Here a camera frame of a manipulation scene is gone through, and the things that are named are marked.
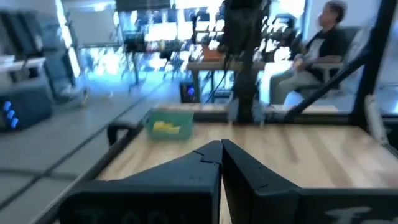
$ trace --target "black cable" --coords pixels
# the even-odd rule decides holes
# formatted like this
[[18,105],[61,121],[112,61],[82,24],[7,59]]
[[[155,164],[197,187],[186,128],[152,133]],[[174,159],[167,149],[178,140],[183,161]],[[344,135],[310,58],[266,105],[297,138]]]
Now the black cable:
[[222,79],[220,80],[220,82],[217,84],[216,88],[214,88],[214,90],[209,94],[209,97],[207,98],[207,100],[206,100],[205,103],[208,103],[208,102],[210,101],[210,99],[213,97],[213,95],[214,95],[214,94],[216,93],[216,91],[218,90],[218,87],[221,85],[221,83],[222,83],[223,80],[225,79],[226,74],[227,74],[227,72],[228,72],[228,70],[229,70],[229,66],[230,66],[231,61],[232,61],[231,58],[232,58],[232,57],[231,57],[230,55],[225,57],[225,60],[224,60],[224,76],[222,77]]

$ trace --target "blue light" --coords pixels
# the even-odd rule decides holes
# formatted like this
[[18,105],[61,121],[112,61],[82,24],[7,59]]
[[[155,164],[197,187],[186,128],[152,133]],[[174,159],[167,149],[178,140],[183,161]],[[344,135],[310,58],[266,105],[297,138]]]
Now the blue light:
[[19,122],[19,121],[18,121],[17,118],[12,119],[12,121],[11,121],[11,127],[12,127],[12,128],[15,128],[15,127],[17,126],[18,122]]
[[188,94],[189,94],[189,95],[193,95],[194,92],[195,92],[195,90],[193,89],[193,87],[190,87],[190,88],[188,89]]
[[8,111],[11,107],[11,102],[10,101],[6,101],[4,102],[4,110]]
[[10,110],[10,111],[8,112],[8,114],[7,114],[7,118],[8,118],[8,119],[12,119],[12,118],[14,117],[14,115],[15,115],[15,111],[14,111],[14,110]]

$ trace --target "table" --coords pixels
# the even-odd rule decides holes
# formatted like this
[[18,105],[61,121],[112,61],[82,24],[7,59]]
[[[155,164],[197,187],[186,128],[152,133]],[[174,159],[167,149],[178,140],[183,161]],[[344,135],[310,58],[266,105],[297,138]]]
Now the table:
[[[229,65],[229,70],[234,72],[240,71],[242,69],[242,62],[231,61]],[[263,71],[266,66],[265,62],[253,62],[252,69],[255,72]],[[197,103],[200,102],[201,93],[200,93],[200,85],[199,85],[199,71],[209,70],[209,71],[220,71],[224,70],[224,62],[216,61],[216,62],[189,62],[187,64],[187,70],[192,72],[193,76],[193,88],[194,88],[194,97],[197,99]]]
[[[156,108],[202,113],[225,111],[223,105],[158,105]],[[274,109],[286,110],[282,105],[274,105]],[[337,110],[332,106],[314,105],[304,113],[325,111]],[[193,135],[188,141],[151,141],[146,132],[141,131],[96,179],[122,179],[220,139],[232,140],[259,162],[300,187],[398,187],[398,160],[362,129],[355,126],[297,124],[268,124],[261,128],[195,123]],[[230,224],[223,186],[221,189],[220,223]]]

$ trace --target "green plastic container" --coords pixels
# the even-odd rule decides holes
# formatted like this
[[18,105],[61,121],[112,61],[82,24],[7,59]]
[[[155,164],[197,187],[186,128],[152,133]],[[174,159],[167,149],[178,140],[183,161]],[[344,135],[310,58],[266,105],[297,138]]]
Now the green plastic container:
[[[179,132],[154,130],[155,123],[163,121],[173,127],[180,127]],[[146,131],[155,140],[186,140],[192,135],[193,113],[166,110],[152,110],[146,116]]]

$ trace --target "person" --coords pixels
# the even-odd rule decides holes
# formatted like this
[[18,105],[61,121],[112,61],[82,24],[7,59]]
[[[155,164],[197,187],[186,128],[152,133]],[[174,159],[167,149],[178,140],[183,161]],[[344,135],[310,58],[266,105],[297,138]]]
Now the person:
[[338,63],[343,59],[346,44],[337,25],[343,20],[346,6],[343,2],[332,0],[325,4],[318,18],[322,30],[303,46],[304,55],[295,59],[294,66],[271,77],[270,104],[283,105],[286,96],[300,87],[321,84],[323,72],[311,68],[313,63]]

